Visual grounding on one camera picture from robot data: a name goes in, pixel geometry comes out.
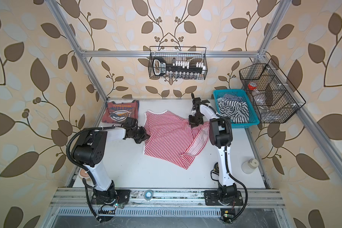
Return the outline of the red white striped garment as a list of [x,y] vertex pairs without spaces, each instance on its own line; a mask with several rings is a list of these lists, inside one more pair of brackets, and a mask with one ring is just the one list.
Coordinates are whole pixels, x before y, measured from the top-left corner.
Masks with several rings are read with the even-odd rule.
[[189,120],[169,110],[145,112],[145,130],[150,136],[145,142],[145,155],[171,162],[185,170],[209,141],[209,122],[191,127]]

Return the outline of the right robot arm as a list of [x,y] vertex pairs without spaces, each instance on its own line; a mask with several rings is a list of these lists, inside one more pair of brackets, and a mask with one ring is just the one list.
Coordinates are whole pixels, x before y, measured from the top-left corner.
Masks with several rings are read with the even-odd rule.
[[248,203],[248,190],[246,185],[232,175],[230,149],[233,141],[233,132],[230,118],[219,114],[210,104],[209,100],[202,100],[192,93],[192,114],[189,115],[191,127],[209,120],[209,139],[218,152],[218,203],[223,206],[234,204],[236,199],[244,201],[242,208],[233,214],[225,213],[221,216],[224,223],[231,224],[244,212]]

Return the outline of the red tank top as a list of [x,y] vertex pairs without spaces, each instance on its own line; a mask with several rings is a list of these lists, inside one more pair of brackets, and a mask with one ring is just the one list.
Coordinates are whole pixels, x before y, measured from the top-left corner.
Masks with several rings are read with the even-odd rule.
[[128,117],[138,119],[138,108],[138,100],[130,103],[108,102],[101,121],[108,124],[122,124]]

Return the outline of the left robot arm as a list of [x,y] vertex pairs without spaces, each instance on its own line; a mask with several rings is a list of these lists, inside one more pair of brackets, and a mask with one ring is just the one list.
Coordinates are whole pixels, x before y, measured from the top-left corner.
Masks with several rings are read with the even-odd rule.
[[114,181],[107,174],[102,159],[109,141],[131,138],[140,144],[150,138],[143,126],[138,126],[135,118],[126,118],[120,126],[91,127],[76,133],[66,146],[67,158],[84,170],[92,185],[82,179],[86,203],[90,212],[100,223],[104,222],[103,207],[123,208],[130,200],[131,190],[116,190]]

